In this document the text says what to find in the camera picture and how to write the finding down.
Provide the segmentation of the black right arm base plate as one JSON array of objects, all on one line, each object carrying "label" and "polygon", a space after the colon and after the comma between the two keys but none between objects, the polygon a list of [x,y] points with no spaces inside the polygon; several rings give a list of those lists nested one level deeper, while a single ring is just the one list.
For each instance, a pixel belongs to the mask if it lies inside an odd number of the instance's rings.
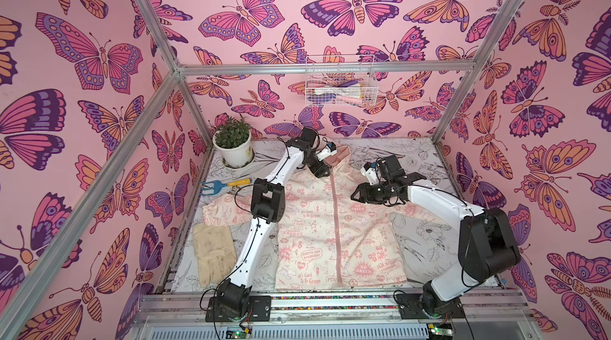
[{"label": "black right arm base plate", "polygon": [[393,300],[401,319],[464,319],[459,299],[443,302],[431,294],[414,294],[396,290]]}]

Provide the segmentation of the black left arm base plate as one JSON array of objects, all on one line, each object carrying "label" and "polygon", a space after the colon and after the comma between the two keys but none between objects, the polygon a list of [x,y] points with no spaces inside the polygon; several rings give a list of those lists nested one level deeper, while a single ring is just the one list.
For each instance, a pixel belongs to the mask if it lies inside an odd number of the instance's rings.
[{"label": "black left arm base plate", "polygon": [[270,295],[251,295],[233,303],[229,298],[211,298],[206,309],[205,322],[238,322],[248,319],[251,322],[268,322],[271,313]]}]

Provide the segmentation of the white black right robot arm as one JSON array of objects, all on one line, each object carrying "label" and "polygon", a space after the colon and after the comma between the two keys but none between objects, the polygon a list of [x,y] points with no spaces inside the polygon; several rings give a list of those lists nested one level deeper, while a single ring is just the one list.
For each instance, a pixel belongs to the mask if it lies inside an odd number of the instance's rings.
[{"label": "white black right robot arm", "polygon": [[501,208],[468,203],[418,172],[406,173],[396,156],[365,163],[361,174],[367,181],[351,194],[354,202],[386,207],[414,203],[458,232],[458,260],[423,285],[420,306],[426,316],[440,316],[450,303],[521,262],[509,217]]}]

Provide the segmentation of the pink printed hooded jacket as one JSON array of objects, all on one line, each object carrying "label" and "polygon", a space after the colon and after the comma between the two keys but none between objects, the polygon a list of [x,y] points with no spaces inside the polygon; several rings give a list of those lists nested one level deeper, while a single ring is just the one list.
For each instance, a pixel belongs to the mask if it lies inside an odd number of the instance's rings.
[{"label": "pink printed hooded jacket", "polygon": [[[456,260],[452,228],[413,203],[386,207],[351,200],[363,176],[349,147],[327,160],[321,179],[302,170],[286,185],[283,218],[266,237],[253,287],[275,291],[421,284]],[[247,226],[251,194],[216,198],[202,209],[207,226]]]}]

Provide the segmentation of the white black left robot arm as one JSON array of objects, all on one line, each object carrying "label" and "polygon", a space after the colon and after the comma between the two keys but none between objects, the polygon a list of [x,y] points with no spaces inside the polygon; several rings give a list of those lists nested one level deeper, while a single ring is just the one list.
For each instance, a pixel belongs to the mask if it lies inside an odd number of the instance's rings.
[{"label": "white black left robot arm", "polygon": [[304,128],[298,137],[284,143],[283,157],[271,173],[251,185],[251,223],[247,239],[234,270],[219,283],[214,294],[214,308],[219,308],[230,319],[241,319],[248,313],[254,268],[259,263],[264,240],[285,213],[285,187],[294,171],[304,166],[318,179],[330,175],[325,159],[337,154],[337,146],[334,142],[326,142],[320,149],[319,144],[318,132]]}]

